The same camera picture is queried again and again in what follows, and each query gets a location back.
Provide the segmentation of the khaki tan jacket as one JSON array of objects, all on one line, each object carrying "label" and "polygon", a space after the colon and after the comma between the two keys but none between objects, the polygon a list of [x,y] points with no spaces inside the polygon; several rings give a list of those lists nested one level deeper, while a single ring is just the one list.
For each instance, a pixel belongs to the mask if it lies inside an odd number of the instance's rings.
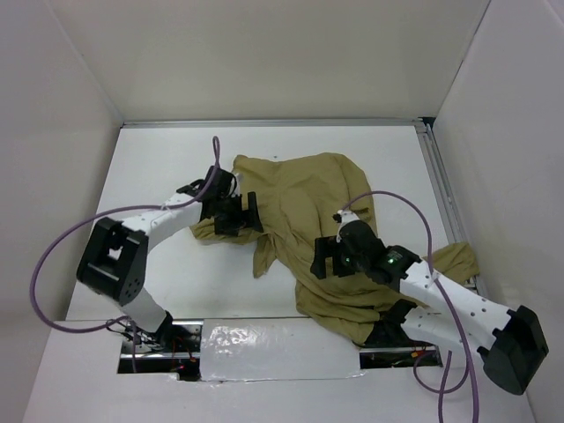
[{"label": "khaki tan jacket", "polygon": [[337,231],[333,214],[346,203],[371,227],[375,207],[365,173],[345,155],[324,152],[280,162],[239,155],[233,171],[242,176],[241,190],[256,193],[263,231],[244,229],[236,237],[217,235],[212,220],[191,227],[200,241],[255,243],[253,275],[262,277],[280,261],[296,279],[299,313],[361,347],[405,345],[408,338],[386,312],[402,295],[363,274],[316,278],[310,271],[314,243]]}]

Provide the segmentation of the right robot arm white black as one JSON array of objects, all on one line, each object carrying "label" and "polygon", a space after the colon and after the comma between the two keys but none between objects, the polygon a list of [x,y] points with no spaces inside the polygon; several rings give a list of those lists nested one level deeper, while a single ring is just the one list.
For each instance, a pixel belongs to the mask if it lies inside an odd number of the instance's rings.
[{"label": "right robot arm white black", "polygon": [[401,246],[387,246],[369,225],[349,214],[338,233],[315,240],[311,272],[363,274],[403,295],[388,312],[384,334],[393,345],[410,339],[463,357],[479,358],[496,386],[522,395],[549,353],[537,314],[490,301],[438,271]]}]

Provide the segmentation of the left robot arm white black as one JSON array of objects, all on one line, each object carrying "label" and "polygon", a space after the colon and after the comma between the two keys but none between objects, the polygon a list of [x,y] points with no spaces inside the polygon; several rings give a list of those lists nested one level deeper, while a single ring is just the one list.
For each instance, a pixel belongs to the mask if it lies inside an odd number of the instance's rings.
[{"label": "left robot arm white black", "polygon": [[132,318],[155,352],[187,336],[169,312],[145,289],[153,248],[203,220],[216,235],[237,237],[246,229],[261,233],[256,193],[241,193],[241,177],[210,167],[204,179],[180,187],[156,209],[123,220],[104,217],[93,226],[77,269],[78,281],[111,300]]}]

